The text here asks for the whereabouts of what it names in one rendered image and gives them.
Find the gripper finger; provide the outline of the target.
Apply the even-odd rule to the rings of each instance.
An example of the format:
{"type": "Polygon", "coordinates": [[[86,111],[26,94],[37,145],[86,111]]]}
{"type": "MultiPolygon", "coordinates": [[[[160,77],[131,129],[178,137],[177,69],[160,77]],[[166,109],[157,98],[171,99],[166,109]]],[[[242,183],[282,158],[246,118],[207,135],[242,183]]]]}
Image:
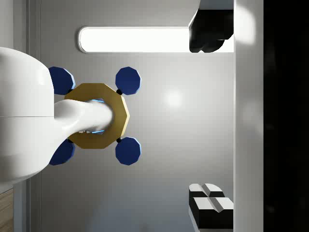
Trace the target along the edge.
{"type": "Polygon", "coordinates": [[[189,216],[195,232],[233,232],[233,212],[233,202],[218,186],[189,186],[189,216]]]}
{"type": "Polygon", "coordinates": [[[233,10],[197,10],[189,24],[189,51],[212,53],[234,33],[233,10]]]}

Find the drone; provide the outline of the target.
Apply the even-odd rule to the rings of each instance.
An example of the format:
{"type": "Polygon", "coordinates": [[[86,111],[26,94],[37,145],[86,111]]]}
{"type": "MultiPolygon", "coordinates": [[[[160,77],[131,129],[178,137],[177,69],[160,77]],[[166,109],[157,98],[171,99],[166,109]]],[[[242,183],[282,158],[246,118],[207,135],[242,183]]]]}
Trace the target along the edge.
{"type": "Polygon", "coordinates": [[[75,147],[103,149],[117,142],[115,155],[124,165],[138,161],[141,145],[132,137],[123,138],[129,111],[124,95],[136,94],[141,77],[131,67],[121,68],[115,78],[117,90],[102,83],[75,86],[73,75],[66,69],[50,67],[54,93],[65,98],[54,105],[54,119],[65,140],[54,152],[50,165],[60,165],[72,158],[75,147]]]}

